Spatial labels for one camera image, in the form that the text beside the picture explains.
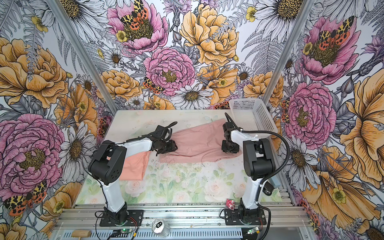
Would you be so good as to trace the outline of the dusty pink garment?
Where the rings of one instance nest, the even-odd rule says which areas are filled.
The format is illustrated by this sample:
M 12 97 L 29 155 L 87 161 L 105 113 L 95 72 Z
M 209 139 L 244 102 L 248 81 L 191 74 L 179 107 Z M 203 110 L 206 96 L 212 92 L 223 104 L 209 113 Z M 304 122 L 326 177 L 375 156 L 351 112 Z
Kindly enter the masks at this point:
M 225 140 L 223 124 L 225 119 L 184 129 L 172 134 L 178 149 L 160 155 L 160 162 L 167 164 L 189 164 L 203 162 L 217 162 L 233 159 L 242 154 L 225 153 L 222 151 L 222 141 Z

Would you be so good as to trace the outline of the peach graphic t-shirt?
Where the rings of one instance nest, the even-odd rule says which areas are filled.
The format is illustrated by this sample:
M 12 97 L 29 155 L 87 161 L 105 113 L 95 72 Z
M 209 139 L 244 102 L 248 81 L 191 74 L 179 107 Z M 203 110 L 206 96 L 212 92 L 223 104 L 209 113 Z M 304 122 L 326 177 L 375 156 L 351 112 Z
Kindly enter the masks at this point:
M 150 151 L 126 157 L 119 176 L 120 181 L 142 181 L 149 163 Z

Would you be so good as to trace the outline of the white plastic laundry basket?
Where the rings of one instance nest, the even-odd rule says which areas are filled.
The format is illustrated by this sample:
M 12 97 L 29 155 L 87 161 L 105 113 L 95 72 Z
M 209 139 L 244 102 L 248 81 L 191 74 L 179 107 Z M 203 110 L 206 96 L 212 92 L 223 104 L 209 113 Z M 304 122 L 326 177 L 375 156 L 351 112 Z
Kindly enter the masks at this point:
M 233 120 L 238 127 L 245 131 L 278 133 L 278 128 L 261 99 L 233 99 L 229 104 Z

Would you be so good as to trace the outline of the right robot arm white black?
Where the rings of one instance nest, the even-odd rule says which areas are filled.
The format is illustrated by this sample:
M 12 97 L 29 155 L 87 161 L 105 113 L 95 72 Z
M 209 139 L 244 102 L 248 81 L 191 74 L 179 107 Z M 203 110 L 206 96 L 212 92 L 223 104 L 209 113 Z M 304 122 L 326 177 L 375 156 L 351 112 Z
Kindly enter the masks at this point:
M 224 211 L 226 225 L 265 225 L 267 220 L 265 208 L 260 204 L 260 195 L 267 184 L 263 178 L 276 169 L 271 143 L 268 139 L 240 132 L 235 129 L 234 123 L 224 123 L 223 130 L 225 139 L 222 151 L 227 154 L 242 152 L 244 170 L 249 177 L 239 206 Z

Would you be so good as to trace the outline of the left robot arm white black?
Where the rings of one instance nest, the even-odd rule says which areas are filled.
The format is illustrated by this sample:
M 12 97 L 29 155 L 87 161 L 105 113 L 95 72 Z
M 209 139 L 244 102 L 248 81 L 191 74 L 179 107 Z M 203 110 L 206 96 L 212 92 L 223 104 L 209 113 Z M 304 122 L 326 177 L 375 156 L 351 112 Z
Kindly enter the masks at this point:
M 125 159 L 151 151 L 155 151 L 157 155 L 176 151 L 176 142 L 171 140 L 172 127 L 176 124 L 177 122 L 172 122 L 166 127 L 158 125 L 156 130 L 149 134 L 120 143 L 105 140 L 94 152 L 88 171 L 93 179 L 101 184 L 106 200 L 100 226 L 123 226 L 129 221 L 139 224 L 138 218 L 129 215 L 120 189 L 120 176 Z

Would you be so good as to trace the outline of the small red white card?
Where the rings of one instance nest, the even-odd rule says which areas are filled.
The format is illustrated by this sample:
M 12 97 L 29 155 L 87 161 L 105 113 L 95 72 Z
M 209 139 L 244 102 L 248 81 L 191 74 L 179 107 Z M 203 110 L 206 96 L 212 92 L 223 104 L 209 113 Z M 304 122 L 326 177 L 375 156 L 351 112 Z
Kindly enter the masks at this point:
M 230 209 L 231 211 L 235 210 L 235 201 L 232 199 L 227 199 L 226 200 L 226 207 Z

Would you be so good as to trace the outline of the black stapler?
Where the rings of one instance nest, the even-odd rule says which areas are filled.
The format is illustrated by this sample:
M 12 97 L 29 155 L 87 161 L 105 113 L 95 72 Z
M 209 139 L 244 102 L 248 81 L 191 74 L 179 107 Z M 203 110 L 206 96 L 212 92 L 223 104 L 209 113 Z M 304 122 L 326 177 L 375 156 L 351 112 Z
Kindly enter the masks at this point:
M 264 193 L 266 196 L 271 196 L 272 193 L 273 193 L 273 191 L 274 191 L 274 189 L 275 189 L 274 184 L 270 183 L 269 180 L 264 181 L 264 182 L 262 183 L 262 191 L 263 191 L 263 193 Z

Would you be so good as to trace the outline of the light blue rectangular block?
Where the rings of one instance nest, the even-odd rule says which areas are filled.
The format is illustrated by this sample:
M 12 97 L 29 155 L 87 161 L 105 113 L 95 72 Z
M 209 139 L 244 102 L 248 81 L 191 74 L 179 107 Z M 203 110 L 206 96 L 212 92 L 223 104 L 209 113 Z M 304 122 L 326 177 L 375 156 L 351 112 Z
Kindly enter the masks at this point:
M 272 173 L 268 175 L 267 179 L 268 183 L 271 184 L 274 189 L 278 189 L 282 186 L 282 183 L 280 181 L 279 173 Z

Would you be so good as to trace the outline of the silver drink can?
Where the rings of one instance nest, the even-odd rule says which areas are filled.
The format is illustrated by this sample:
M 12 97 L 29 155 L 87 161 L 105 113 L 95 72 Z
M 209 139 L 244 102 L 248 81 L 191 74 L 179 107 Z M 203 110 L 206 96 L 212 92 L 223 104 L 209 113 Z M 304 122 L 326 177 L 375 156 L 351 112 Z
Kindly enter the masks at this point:
M 152 223 L 152 232 L 159 237 L 168 237 L 171 229 L 164 219 L 155 219 Z

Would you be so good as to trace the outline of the right green circuit board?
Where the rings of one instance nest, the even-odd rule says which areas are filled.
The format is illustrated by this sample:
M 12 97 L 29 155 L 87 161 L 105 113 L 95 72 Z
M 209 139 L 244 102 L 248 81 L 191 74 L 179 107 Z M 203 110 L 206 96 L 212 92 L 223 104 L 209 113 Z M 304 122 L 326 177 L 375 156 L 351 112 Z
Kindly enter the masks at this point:
M 259 233 L 260 233 L 260 229 L 259 229 L 259 227 L 254 227 L 254 228 L 249 229 L 249 230 L 247 231 L 247 234 L 248 234 L 248 235 L 259 234 Z

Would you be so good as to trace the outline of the green circuit board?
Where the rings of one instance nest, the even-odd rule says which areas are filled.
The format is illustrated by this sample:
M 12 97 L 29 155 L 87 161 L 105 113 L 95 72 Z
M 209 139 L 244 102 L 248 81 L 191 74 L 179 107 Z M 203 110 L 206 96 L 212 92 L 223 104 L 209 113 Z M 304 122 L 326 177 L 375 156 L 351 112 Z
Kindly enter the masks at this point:
M 118 230 L 114 230 L 113 231 L 113 234 L 115 235 L 128 235 L 128 234 L 131 234 L 135 231 L 135 229 L 118 229 Z
M 249 230 L 247 231 L 247 234 L 248 234 L 248 235 L 259 234 L 259 233 L 260 233 L 260 229 L 259 229 L 259 227 L 254 227 L 254 228 L 249 229 Z

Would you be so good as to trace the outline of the left green circuit board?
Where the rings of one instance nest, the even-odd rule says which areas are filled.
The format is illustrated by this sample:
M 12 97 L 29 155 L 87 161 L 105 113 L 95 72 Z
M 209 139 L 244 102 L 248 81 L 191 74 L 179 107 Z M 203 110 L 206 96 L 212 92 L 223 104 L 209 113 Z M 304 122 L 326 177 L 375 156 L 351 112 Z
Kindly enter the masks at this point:
M 128 234 L 131 234 L 135 231 L 135 229 L 118 229 L 118 230 L 114 230 L 113 231 L 113 234 L 115 235 L 128 235 Z

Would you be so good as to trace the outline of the wooden block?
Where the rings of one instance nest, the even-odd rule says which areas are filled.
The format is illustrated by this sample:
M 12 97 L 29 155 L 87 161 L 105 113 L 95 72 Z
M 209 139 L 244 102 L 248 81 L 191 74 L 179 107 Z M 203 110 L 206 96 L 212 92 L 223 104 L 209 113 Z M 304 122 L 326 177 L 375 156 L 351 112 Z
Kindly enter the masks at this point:
M 91 231 L 89 230 L 74 230 L 71 234 L 72 238 L 78 238 L 81 240 L 82 238 L 89 238 L 91 236 Z

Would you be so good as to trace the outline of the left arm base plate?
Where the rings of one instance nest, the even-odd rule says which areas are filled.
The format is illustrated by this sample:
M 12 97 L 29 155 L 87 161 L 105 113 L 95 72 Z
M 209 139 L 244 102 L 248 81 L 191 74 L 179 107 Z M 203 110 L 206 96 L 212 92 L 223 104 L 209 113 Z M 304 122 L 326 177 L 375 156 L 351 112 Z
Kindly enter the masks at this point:
M 100 227 L 140 227 L 143 220 L 143 210 L 127 210 L 113 213 L 106 210 L 100 220 Z

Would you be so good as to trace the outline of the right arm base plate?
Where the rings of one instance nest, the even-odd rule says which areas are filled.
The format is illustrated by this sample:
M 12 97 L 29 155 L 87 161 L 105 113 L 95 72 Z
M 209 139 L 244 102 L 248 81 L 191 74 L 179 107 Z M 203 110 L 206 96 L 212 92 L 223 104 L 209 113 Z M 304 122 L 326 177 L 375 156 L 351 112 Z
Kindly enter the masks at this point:
M 221 217 L 225 220 L 227 226 L 265 226 L 267 224 L 266 215 L 261 208 L 254 210 L 224 209 L 224 213 L 221 214 Z

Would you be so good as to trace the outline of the aluminium frame rail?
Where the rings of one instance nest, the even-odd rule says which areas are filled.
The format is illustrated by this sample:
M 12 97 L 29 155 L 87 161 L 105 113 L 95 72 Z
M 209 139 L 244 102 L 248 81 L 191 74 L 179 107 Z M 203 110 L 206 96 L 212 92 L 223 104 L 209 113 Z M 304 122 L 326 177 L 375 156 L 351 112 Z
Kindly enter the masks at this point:
M 139 205 L 129 206 L 130 219 L 126 227 L 140 226 L 149 229 L 156 219 L 165 220 L 171 228 L 225 228 L 254 226 L 266 227 L 270 223 L 275 228 L 308 227 L 310 220 L 303 207 L 288 204 L 265 205 L 271 213 L 263 212 L 259 217 L 240 219 L 237 212 L 227 209 L 224 205 Z M 97 217 L 102 209 L 99 205 L 64 210 L 59 216 L 55 229 L 118 229 L 118 226 L 107 217 Z

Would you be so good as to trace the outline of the right aluminium corner post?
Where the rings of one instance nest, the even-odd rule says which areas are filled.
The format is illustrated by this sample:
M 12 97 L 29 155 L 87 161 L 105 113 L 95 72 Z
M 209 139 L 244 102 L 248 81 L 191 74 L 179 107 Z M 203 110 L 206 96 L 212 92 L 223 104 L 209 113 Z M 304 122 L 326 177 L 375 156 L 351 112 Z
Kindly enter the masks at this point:
M 288 35 L 287 42 L 283 48 L 282 53 L 280 54 L 280 58 L 277 62 L 277 65 L 273 71 L 273 74 L 271 76 L 270 84 L 266 88 L 266 92 L 263 95 L 262 101 L 266 105 L 271 96 L 272 93 L 278 84 L 279 78 L 281 76 L 281 73 L 284 69 L 284 66 L 290 56 L 291 50 L 294 48 L 295 43 L 297 42 L 297 39 L 302 31 L 302 29 L 306 25 L 306 21 L 310 15 L 310 12 L 315 4 L 315 0 L 306 0 L 303 2 L 302 7 L 298 13 L 296 22 L 293 25 L 293 29 L 291 33 Z

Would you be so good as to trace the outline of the aluminium corner post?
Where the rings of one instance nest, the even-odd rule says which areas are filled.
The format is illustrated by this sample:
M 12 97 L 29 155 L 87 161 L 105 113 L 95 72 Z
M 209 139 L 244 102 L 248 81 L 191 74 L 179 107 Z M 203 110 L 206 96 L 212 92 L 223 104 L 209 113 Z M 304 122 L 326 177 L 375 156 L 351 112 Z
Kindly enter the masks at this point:
M 271 96 L 272 93 L 278 84 L 279 78 L 281 76 L 281 73 L 284 69 L 284 66 L 290 56 L 291 50 L 294 48 L 295 43 L 297 42 L 297 39 L 302 31 L 302 29 L 306 25 L 306 21 L 310 15 L 310 12 L 315 4 L 315 0 L 306 0 L 303 2 L 302 7 L 298 13 L 296 22 L 293 25 L 293 29 L 291 33 L 288 35 L 287 42 L 283 48 L 282 53 L 280 54 L 280 58 L 277 62 L 277 65 L 273 71 L 273 74 L 271 76 L 270 84 L 266 88 L 266 92 L 263 95 L 262 101 L 266 105 Z
M 64 7 L 61 5 L 60 1 L 48 1 L 47 2 L 50 10 L 53 12 L 53 15 L 57 19 L 62 31 L 69 37 L 69 41 L 79 55 L 82 63 L 85 65 L 88 70 L 89 75 L 93 78 L 98 90 L 100 91 L 102 97 L 104 98 L 106 104 L 110 108 L 113 115 L 119 110 L 118 106 L 111 97 L 107 87 L 104 84 L 99 72 L 96 69 L 93 61 L 90 58 L 85 46 L 82 43 L 81 38 L 79 37 L 77 31 L 75 30 L 71 20 L 68 18 Z

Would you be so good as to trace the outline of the left aluminium corner post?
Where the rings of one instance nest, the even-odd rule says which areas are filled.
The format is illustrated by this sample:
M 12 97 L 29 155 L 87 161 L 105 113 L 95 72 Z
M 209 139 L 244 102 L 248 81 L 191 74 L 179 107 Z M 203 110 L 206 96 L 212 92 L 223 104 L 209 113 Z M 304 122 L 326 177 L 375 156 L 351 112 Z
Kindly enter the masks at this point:
M 104 98 L 106 104 L 110 108 L 113 115 L 119 110 L 118 106 L 111 97 L 107 87 L 104 84 L 99 72 L 96 69 L 93 61 L 90 58 L 85 46 L 82 43 L 81 38 L 79 37 L 77 31 L 75 30 L 71 20 L 68 18 L 64 7 L 61 5 L 60 1 L 48 1 L 47 2 L 50 10 L 53 12 L 53 15 L 57 19 L 62 31 L 69 37 L 69 41 L 79 55 L 82 63 L 85 65 L 88 70 L 89 75 L 93 78 L 98 90 L 100 91 L 102 97 Z

